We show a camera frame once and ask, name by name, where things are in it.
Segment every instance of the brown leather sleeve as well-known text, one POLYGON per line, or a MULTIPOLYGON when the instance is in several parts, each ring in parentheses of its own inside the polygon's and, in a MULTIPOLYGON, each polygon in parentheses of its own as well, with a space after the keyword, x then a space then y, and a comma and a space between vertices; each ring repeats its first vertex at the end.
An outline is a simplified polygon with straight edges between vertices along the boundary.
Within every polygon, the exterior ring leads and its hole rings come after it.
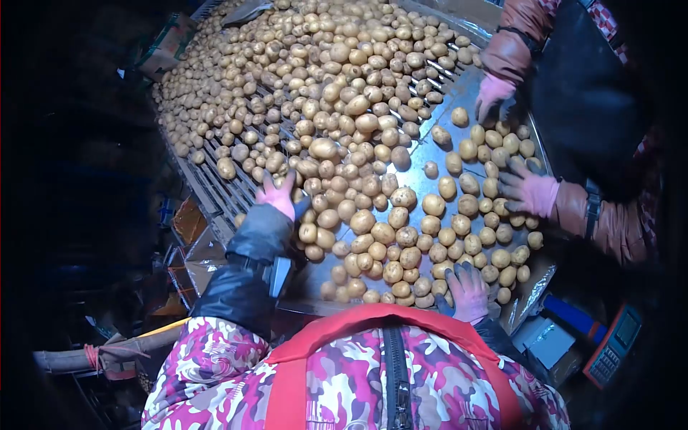
MULTIPOLYGON (((584 237, 587 209, 588 193, 585 189, 578 184, 562 181, 550 220, 569 233, 584 237)), ((602 202, 592 241, 605 254, 616 257, 622 265, 647 259, 637 202, 602 202)))
MULTIPOLYGON (((499 25, 521 30, 540 45, 552 29, 550 17, 538 0, 506 0, 499 25)), ((523 82, 531 60, 521 37, 506 30, 492 36, 480 58, 492 74, 517 85, 523 82)))

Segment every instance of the gloved hand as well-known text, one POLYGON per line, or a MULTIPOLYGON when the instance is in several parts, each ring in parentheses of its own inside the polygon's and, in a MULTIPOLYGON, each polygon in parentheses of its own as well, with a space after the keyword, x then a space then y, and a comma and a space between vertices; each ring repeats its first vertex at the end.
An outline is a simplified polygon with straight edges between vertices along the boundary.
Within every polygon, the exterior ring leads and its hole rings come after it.
MULTIPOLYGON (((514 96, 516 85, 509 81, 486 73, 480 83, 480 92, 475 99, 475 119, 482 124, 487 119, 487 114, 493 106, 501 106, 502 103, 514 96)), ((499 120, 506 119, 506 112, 500 109, 499 120)))
POLYGON ((455 264, 454 272, 446 269, 444 278, 454 298, 454 310, 451 311, 444 296, 435 294, 435 302, 440 312, 471 325, 482 321, 487 316, 489 288, 482 280, 480 271, 465 261, 463 264, 455 264))
POLYGON ((542 218, 549 218, 559 192, 559 183, 547 176, 544 169, 527 160, 528 168, 513 160, 508 161, 509 169, 516 173, 499 173, 497 190, 509 201, 505 203, 511 212, 528 212, 542 218))
POLYGON ((296 176, 296 171, 293 169, 289 170, 284 178, 282 187, 276 189, 275 183, 272 182, 272 174, 266 169, 263 174, 263 189, 258 190, 256 193, 256 203, 272 205, 278 211, 287 215, 287 218, 291 219, 292 222, 301 218, 303 213, 310 207, 310 196, 306 195, 299 203, 292 203, 291 195, 296 176))

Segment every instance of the potato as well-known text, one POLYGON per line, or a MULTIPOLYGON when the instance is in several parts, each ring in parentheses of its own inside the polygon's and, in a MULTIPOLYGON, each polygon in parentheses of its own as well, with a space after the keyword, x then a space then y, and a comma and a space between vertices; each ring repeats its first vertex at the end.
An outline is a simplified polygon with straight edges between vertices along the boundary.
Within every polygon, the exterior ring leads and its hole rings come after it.
POLYGON ((425 176, 430 179, 435 179, 438 175, 437 163, 434 161, 425 162, 423 171, 425 172, 425 176))
POLYGON ((332 245, 332 253, 337 257, 346 257, 349 252, 351 252, 351 248, 343 240, 338 240, 332 245))
POLYGON ((389 196, 389 201, 392 206, 409 208, 416 204, 416 192, 408 186, 404 186, 394 190, 389 196))
POLYGON ((442 176, 438 190, 443 199, 449 200, 456 195, 456 181, 451 176, 442 176))
POLYGON ((319 261, 325 256, 325 251, 317 245, 306 245, 303 252, 310 261, 319 261))
POLYGON ((503 269, 511 264, 511 254, 506 249, 497 249, 492 253, 490 261, 496 268, 503 269))
POLYGON ((433 126, 432 129, 430 129, 430 134, 432 135, 432 140, 440 146, 451 144, 451 135, 439 125, 433 126))
POLYGON ((415 246, 404 248, 399 255, 399 263, 404 269, 410 270, 420 263, 420 249, 415 246))
POLYGON ((392 294, 391 292, 385 291, 383 295, 380 297, 380 303, 394 304, 396 303, 396 298, 394 297, 394 294, 392 294))
POLYGON ((387 223, 392 228, 402 228, 409 219, 409 210, 404 207, 392 208, 387 216, 387 223))
POLYGON ((499 273, 499 284, 502 287, 509 287, 516 280, 516 268, 513 266, 505 267, 499 273))
POLYGON ((332 228, 339 222, 339 215, 334 209, 325 209, 318 215, 318 225, 323 228, 332 228))
POLYGON ((317 246, 321 247, 322 249, 329 250, 332 249, 335 241, 336 239, 334 238, 333 232, 325 230, 322 227, 318 227, 317 238, 315 239, 315 244, 317 246))
POLYGON ((499 227, 497 227, 497 240, 501 244, 508 244, 511 242, 511 238, 514 235, 514 230, 511 228, 510 225, 508 224, 500 224, 499 227))
POLYGON ((237 170, 234 168, 234 162, 229 158, 220 158, 217 161, 217 172, 223 179, 234 179, 237 175, 237 170))
POLYGON ((472 217, 477 213, 477 198, 471 194, 464 194, 457 202, 459 213, 472 217))
POLYGON ((353 278, 349 280, 346 285, 347 293, 349 298, 355 299, 357 297, 362 297, 368 287, 365 285, 361 279, 353 278))
POLYGON ((518 151, 523 158, 532 157, 535 154, 535 143, 530 139, 523 139, 518 146, 518 151))
POLYGON ((462 170, 461 156, 456 152, 448 152, 444 157, 444 165, 449 173, 459 174, 462 170))
POLYGON ((385 282, 394 284, 401 281, 403 276, 404 269, 398 261, 390 261, 385 265, 385 269, 383 270, 383 279, 385 282))
POLYGON ((396 231, 396 243, 401 248, 411 248, 416 245, 418 240, 418 231, 414 227, 406 226, 396 231))
POLYGON ((452 263, 449 260, 444 260, 442 263, 433 264, 432 269, 431 269, 431 273, 432 273, 433 278, 445 279, 444 278, 444 271, 446 269, 449 269, 453 272, 454 271, 454 263, 452 263))
POLYGON ((442 244, 433 244, 428 252, 430 261, 433 263, 441 263, 447 259, 447 248, 442 244))
POLYGON ((508 288, 500 288, 497 291, 497 302, 501 305, 506 305, 511 300, 511 290, 508 288))
POLYGON ((399 171, 406 171, 411 167, 411 156, 404 147, 395 147, 391 150, 391 162, 399 171))
POLYGON ((467 127, 469 124, 469 113, 463 107, 456 107, 451 111, 451 122, 456 127, 467 127))
POLYGON ((473 256, 482 250, 482 242, 477 235, 467 235, 464 238, 464 249, 466 254, 473 256))
POLYGON ((477 157, 477 146, 471 139, 463 139, 459 142, 459 155, 462 160, 472 160, 477 157))
POLYGON ((361 209, 356 212, 351 221, 349 221, 349 226, 357 235, 363 235, 368 233, 373 225, 375 224, 375 215, 372 214, 367 209, 361 209))
POLYGON ((507 208, 504 207, 504 204, 506 203, 506 199, 500 197, 498 199, 494 199, 492 201, 492 210, 499 215, 500 217, 508 217, 509 216, 509 211, 507 208))
POLYGON ((423 211, 428 215, 441 216, 444 212, 444 199, 436 194, 426 194, 423 197, 423 211))
POLYGON ((503 140, 502 135, 498 132, 494 130, 485 131, 485 143, 487 143, 490 148, 495 149, 501 147, 503 140))
POLYGON ((495 266, 487 265, 480 269, 480 274, 482 276, 482 280, 486 283, 494 282, 499 277, 499 269, 497 269, 495 266))
POLYGON ((325 281, 320 285, 320 298, 333 301, 336 297, 337 286, 332 281, 325 281))
POLYGON ((376 241, 384 245, 389 245, 395 239, 394 229, 384 222, 376 222, 370 230, 370 233, 376 241))
POLYGON ((420 230, 426 235, 432 237, 437 236, 442 228, 442 223, 439 218, 434 215, 425 215, 420 219, 420 230))
POLYGON ((531 249, 538 250, 542 248, 542 233, 539 231, 531 231, 528 233, 528 246, 530 246, 531 249))
POLYGON ((480 184, 478 184, 475 177, 468 172, 462 173, 459 176, 459 186, 464 193, 473 195, 480 194, 480 184))

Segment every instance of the small potato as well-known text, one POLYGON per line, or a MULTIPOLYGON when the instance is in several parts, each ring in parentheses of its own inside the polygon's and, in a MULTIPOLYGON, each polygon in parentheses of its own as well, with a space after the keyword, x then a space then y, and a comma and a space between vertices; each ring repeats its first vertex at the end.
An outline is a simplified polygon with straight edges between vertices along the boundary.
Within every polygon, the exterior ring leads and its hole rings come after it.
POLYGON ((409 208, 416 204, 416 192, 408 186, 404 186, 394 190, 389 196, 389 201, 392 206, 409 208))
POLYGON ((423 197, 423 211, 428 215, 435 215, 439 217, 444 212, 445 202, 439 195, 426 194, 423 197))
POLYGON ((375 215, 372 214, 367 209, 361 209, 356 212, 351 221, 349 221, 349 226, 357 235, 363 235, 368 233, 373 225, 375 224, 375 215))
POLYGON ((468 172, 462 173, 459 176, 459 186, 461 187, 461 190, 466 194, 480 194, 480 184, 478 184, 475 177, 468 172))
POLYGON ((370 230, 370 233, 376 241, 384 245, 389 245, 395 240, 394 229, 385 222, 376 222, 370 230))
POLYGON ((363 280, 353 278, 349 280, 349 283, 347 283, 346 289, 349 293, 349 298, 355 299, 357 297, 362 297, 368 287, 365 285, 363 280))
POLYGON ((497 291, 497 302, 501 305, 506 305, 511 300, 511 290, 508 288, 500 288, 497 291))
POLYGON ((499 277, 499 269, 497 269, 495 266, 487 265, 480 269, 480 274, 482 276, 482 280, 486 283, 494 282, 499 277))
POLYGON ((462 160, 473 160, 477 157, 477 146, 471 139, 463 139, 459 142, 459 155, 462 160))
POLYGON ((498 199, 494 199, 492 201, 492 208, 493 211, 499 215, 500 217, 508 217, 509 216, 509 211, 507 208, 504 207, 504 204, 506 203, 506 199, 500 197, 498 199))
POLYGON ((516 268, 513 266, 505 267, 499 273, 499 284, 502 287, 509 287, 516 280, 516 268))
POLYGON ((530 268, 526 265, 523 265, 518 268, 516 271, 516 279, 518 279, 518 282, 525 282, 530 278, 530 268))
POLYGON ((322 228, 332 228, 339 222, 339 215, 334 209, 325 209, 318 215, 318 225, 322 228))
POLYGON ((392 208, 387 216, 387 223, 392 228, 399 229, 406 225, 409 219, 409 210, 403 207, 392 208))
POLYGON ((464 238, 464 249, 470 256, 478 254, 482 250, 480 238, 476 235, 467 235, 464 238))
POLYGON ((442 228, 442 222, 434 215, 425 215, 420 219, 420 231, 432 237, 437 236, 442 228))
POLYGON ((471 194, 464 194, 457 202, 459 213, 472 217, 477 213, 477 198, 471 194))
POLYGON ((480 232, 478 233, 478 237, 480 238, 480 243, 483 246, 490 246, 497 240, 497 234, 492 228, 489 227, 481 228, 480 232))
POLYGON ((351 252, 351 248, 343 240, 338 240, 332 245, 332 253, 339 258, 346 257, 349 252, 351 252))
POLYGON ((511 238, 514 235, 514 230, 511 228, 510 225, 508 224, 500 224, 499 227, 497 227, 497 240, 501 244, 508 244, 511 242, 511 238))
POLYGON ((448 152, 444 157, 444 165, 449 173, 457 175, 461 173, 461 156, 456 152, 448 152))
POLYGON ((469 124, 469 113, 463 107, 456 107, 451 111, 451 122, 456 127, 467 127, 469 124))
POLYGON ((539 231, 531 231, 528 233, 528 246, 530 246, 531 249, 538 250, 542 248, 542 233, 539 231))
POLYGON ((451 135, 439 125, 433 126, 432 129, 430 129, 430 134, 432 135, 432 140, 440 146, 451 144, 451 135))
POLYGON ((451 176, 442 176, 438 183, 438 190, 443 199, 449 200, 456 195, 456 181, 451 176))
POLYGON ((503 269, 511 264, 511 254, 506 249, 497 249, 492 253, 490 261, 496 268, 503 269))
POLYGON ((385 282, 395 284, 401 281, 403 276, 404 269, 398 261, 390 261, 385 265, 385 269, 383 270, 383 279, 385 282))
POLYGON ((494 130, 485 131, 485 143, 492 148, 499 148, 502 146, 504 138, 501 134, 494 130))
POLYGON ((426 234, 418 236, 416 246, 422 252, 428 252, 430 250, 430 248, 432 248, 432 245, 433 245, 432 236, 426 235, 426 234))
POLYGON ((433 244, 428 251, 428 256, 433 263, 441 263, 447 259, 447 248, 442 244, 433 244))
POLYGON ((485 178, 482 182, 482 195, 493 199, 497 197, 497 194, 497 180, 495 178, 485 178))
POLYGON ((466 215, 451 216, 451 228, 457 236, 465 236, 471 232, 471 220, 466 215))
POLYGON ((423 171, 428 178, 435 179, 438 175, 437 163, 434 161, 426 162, 423 166, 423 171))
POLYGON ((399 244, 401 248, 411 248, 416 245, 418 241, 418 231, 415 227, 402 227, 396 231, 396 243, 399 244))

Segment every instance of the black sleeve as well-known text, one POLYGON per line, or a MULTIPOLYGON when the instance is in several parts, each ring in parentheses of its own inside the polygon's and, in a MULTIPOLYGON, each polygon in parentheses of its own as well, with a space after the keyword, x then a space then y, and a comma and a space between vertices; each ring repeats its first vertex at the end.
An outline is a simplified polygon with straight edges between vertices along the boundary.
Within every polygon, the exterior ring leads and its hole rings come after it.
POLYGON ((269 204, 256 205, 227 245, 227 264, 211 277, 191 316, 214 316, 236 323, 270 342, 276 300, 269 276, 275 257, 286 254, 293 224, 269 204))

